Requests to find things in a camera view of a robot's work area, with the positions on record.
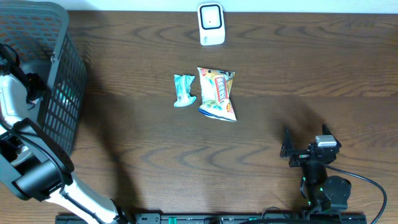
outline black metal base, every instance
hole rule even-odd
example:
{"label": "black metal base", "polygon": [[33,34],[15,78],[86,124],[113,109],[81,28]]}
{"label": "black metal base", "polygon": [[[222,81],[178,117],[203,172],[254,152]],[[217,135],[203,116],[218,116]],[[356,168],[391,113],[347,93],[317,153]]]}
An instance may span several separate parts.
{"label": "black metal base", "polygon": [[[298,218],[296,214],[285,213],[289,218]],[[160,215],[158,213],[141,213],[134,215],[135,224],[239,224],[249,220],[260,220],[261,215]],[[264,218],[281,218],[282,213],[267,213]],[[311,220],[328,221],[340,224],[366,224],[365,215],[313,215]],[[55,224],[86,224],[75,215],[58,215]]]}

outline basket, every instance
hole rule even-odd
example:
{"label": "basket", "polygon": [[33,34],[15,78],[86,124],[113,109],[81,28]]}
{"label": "basket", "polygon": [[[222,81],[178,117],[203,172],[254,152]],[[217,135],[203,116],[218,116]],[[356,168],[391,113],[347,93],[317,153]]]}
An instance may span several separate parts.
{"label": "basket", "polygon": [[38,73],[51,91],[31,119],[70,155],[87,74],[68,23],[68,13],[55,3],[0,1],[0,42],[16,50],[23,71]]}

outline white wall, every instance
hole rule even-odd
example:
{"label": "white wall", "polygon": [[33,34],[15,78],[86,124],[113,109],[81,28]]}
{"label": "white wall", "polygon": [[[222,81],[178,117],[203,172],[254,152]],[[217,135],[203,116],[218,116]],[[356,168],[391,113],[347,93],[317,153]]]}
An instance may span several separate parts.
{"label": "white wall", "polygon": [[[68,10],[196,11],[201,0],[47,0]],[[226,12],[398,13],[398,0],[218,0]]]}

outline wood grain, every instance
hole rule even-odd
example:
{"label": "wood grain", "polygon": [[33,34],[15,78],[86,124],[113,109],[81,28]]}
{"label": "wood grain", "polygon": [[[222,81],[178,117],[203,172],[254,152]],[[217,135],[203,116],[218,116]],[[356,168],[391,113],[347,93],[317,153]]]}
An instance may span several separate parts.
{"label": "wood grain", "polygon": [[[398,215],[398,20],[395,15],[225,13],[226,42],[202,47],[197,16],[70,12],[89,82],[72,160],[99,193],[133,211],[298,209],[300,169],[279,158],[282,128],[305,147],[321,124],[343,147],[335,167],[379,182]],[[236,71],[227,123],[174,108],[174,74]],[[192,93],[200,96],[196,80]],[[349,211],[376,216],[382,195],[348,178]],[[2,223],[53,223],[67,212],[0,186]]]}

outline candy wrapper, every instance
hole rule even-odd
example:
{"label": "candy wrapper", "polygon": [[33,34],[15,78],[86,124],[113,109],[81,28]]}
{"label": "candy wrapper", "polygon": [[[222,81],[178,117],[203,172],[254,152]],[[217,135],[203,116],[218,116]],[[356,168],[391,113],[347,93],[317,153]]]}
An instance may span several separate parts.
{"label": "candy wrapper", "polygon": [[202,105],[198,111],[210,118],[236,121],[229,94],[235,72],[198,68]]}
{"label": "candy wrapper", "polygon": [[193,75],[174,75],[175,91],[177,92],[175,107],[188,106],[196,100],[195,96],[190,95],[194,79]]}

